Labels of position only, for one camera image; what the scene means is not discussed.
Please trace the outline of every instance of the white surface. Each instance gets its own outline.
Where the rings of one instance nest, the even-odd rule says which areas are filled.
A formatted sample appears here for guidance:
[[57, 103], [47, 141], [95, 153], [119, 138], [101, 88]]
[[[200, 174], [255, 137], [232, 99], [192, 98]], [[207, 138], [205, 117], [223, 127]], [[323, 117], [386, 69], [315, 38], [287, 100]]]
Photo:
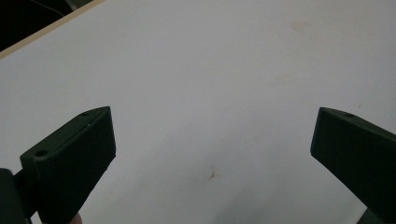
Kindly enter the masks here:
[[0, 61], [0, 162], [110, 105], [85, 223], [356, 223], [318, 108], [396, 133], [395, 1], [105, 1]]

